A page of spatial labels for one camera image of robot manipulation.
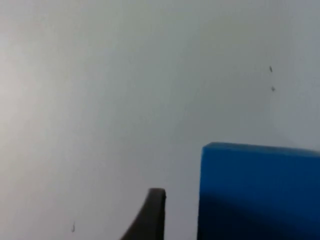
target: blue object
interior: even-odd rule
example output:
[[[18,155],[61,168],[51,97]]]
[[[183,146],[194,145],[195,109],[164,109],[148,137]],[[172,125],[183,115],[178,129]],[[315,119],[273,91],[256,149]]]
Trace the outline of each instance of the blue object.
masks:
[[[320,239],[320,155],[211,143],[201,160],[198,240]]]

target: black plastic piece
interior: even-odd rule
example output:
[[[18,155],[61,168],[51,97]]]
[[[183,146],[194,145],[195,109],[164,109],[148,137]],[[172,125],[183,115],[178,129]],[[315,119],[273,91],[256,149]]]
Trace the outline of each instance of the black plastic piece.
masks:
[[[121,240],[163,240],[165,233],[166,191],[151,188],[144,204]]]

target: blue plastic block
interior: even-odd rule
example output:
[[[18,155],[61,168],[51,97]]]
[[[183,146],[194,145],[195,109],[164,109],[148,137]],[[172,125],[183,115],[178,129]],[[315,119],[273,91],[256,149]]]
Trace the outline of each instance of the blue plastic block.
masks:
[[[205,146],[198,239],[320,239],[320,155],[229,143]]]

